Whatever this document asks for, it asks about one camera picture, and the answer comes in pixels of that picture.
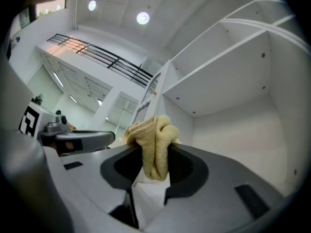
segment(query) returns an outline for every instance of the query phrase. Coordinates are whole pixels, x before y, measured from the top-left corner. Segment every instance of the black rectangle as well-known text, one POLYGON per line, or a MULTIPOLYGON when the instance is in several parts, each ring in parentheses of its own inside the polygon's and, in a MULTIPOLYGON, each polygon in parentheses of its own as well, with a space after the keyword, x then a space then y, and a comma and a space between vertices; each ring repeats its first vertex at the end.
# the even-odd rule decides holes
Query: black rectangle
POLYGON ((261 217, 269 211, 269 207, 258 196, 258 194, 250 185, 243 184, 235 187, 234 189, 236 190, 254 219, 261 217))
POLYGON ((75 168, 75 167, 78 167, 78 166, 82 166, 83 164, 79 161, 76 161, 76 162, 72 162, 72 163, 68 163, 68 164, 65 164, 64 167, 66 170, 69 170, 69 169, 72 169, 72 168, 75 168))

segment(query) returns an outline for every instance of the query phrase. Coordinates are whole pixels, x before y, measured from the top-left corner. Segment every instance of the window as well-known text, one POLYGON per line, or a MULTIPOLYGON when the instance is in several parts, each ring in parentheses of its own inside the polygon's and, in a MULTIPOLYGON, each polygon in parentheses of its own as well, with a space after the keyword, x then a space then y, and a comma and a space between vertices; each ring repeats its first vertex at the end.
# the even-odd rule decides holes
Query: window
POLYGON ((34 6, 29 6, 21 11, 12 22, 10 38, 13 38, 21 29, 25 28, 35 20, 34 6))
POLYGON ((37 4, 36 6, 35 14, 36 17, 39 18, 64 8, 65 8, 65 0, 56 0, 51 2, 40 3, 37 4))

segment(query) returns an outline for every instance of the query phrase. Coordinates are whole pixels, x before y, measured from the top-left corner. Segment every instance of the black railing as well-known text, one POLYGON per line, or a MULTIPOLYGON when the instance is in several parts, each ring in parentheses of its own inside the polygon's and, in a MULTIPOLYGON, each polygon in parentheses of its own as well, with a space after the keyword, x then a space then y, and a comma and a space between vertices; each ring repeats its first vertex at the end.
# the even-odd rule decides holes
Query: black railing
POLYGON ((124 76, 141 87, 145 88, 150 79, 153 77, 150 73, 121 58, 120 56, 88 42, 58 33, 48 39, 48 42, 64 46, 77 54, 81 54, 124 76))

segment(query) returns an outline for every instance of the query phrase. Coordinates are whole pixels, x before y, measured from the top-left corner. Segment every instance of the black sticker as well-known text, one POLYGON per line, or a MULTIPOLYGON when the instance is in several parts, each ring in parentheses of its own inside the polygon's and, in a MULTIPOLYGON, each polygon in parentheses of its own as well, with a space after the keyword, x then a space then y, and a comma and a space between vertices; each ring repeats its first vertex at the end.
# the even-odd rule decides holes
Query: black sticker
POLYGON ((28 106, 19 124, 19 131, 24 134, 34 136, 39 116, 40 114, 37 111, 28 106))

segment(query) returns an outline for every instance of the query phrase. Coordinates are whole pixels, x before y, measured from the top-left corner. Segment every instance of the black opening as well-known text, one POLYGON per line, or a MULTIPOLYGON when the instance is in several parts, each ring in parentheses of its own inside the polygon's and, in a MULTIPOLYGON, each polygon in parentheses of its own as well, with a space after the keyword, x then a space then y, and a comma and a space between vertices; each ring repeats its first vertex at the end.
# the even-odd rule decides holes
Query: black opening
POLYGON ((254 219, 261 217, 269 211, 269 207, 250 185, 243 184, 235 187, 234 189, 254 219))

